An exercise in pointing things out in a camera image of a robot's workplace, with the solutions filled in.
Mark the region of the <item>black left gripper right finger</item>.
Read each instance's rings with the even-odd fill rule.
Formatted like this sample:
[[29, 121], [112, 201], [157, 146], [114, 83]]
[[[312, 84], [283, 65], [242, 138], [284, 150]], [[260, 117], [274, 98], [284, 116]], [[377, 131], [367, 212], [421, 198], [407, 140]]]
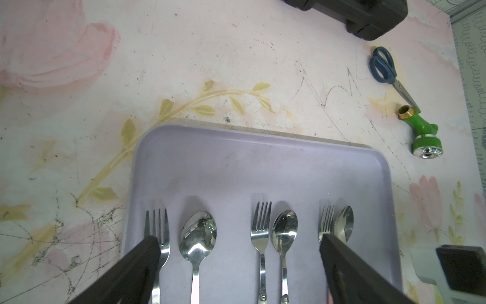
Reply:
[[412, 303], [336, 236], [322, 236], [320, 255], [334, 303]]

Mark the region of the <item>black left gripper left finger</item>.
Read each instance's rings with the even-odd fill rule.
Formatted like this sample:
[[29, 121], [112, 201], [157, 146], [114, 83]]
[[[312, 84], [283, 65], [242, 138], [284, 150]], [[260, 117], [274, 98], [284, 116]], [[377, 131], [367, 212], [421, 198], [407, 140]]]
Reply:
[[154, 236], [144, 238], [72, 303], [148, 303], [160, 250]]

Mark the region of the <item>cow pattern handle fork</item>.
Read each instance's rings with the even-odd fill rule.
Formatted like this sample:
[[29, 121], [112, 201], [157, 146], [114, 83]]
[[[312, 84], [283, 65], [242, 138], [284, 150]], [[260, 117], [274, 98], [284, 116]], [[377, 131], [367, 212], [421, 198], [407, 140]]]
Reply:
[[159, 264], [156, 268], [156, 276], [151, 293], [151, 302], [160, 303], [159, 273], [170, 256], [170, 230], [167, 209], [164, 209], [164, 217], [161, 217], [161, 209], [158, 209], [158, 220], [156, 220], [156, 210], [153, 210], [152, 216], [150, 216], [149, 210], [146, 211], [144, 237], [148, 236], [157, 238], [160, 249]]

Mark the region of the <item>pink strawberry handle spoon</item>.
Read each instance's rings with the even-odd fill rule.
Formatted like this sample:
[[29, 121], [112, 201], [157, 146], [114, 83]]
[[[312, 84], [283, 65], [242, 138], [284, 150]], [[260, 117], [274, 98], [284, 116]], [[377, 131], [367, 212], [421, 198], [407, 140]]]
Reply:
[[343, 243], [347, 243], [354, 227], [354, 213], [351, 206], [345, 206], [336, 216], [333, 234]]

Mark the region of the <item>pink strawberry handle fork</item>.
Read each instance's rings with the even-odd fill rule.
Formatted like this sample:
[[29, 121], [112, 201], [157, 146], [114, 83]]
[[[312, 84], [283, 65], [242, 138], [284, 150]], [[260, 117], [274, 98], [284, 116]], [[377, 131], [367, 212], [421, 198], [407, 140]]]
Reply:
[[332, 234], [332, 228], [334, 225], [334, 213], [335, 213], [335, 206], [334, 205], [326, 205], [323, 208], [323, 212], [321, 215], [320, 221], [320, 228], [319, 228], [319, 242], [322, 242], [323, 236], [325, 234]]

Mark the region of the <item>cow pattern handle spoon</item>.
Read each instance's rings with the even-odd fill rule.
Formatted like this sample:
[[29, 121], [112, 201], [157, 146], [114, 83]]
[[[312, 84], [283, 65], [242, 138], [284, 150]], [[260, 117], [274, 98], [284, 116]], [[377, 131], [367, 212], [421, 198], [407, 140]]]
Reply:
[[192, 215], [182, 228], [179, 250], [192, 265], [190, 304], [199, 303], [199, 267], [215, 247], [217, 228], [215, 219], [206, 210]]

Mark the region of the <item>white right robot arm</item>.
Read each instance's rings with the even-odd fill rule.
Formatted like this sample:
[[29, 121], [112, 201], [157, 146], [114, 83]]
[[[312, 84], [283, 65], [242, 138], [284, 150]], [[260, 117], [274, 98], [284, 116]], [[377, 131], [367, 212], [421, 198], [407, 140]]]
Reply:
[[[396, 287], [332, 234], [320, 255], [334, 303], [411, 303]], [[485, 303], [485, 252], [477, 246], [415, 247], [410, 255], [422, 282], [436, 285], [444, 303]]]

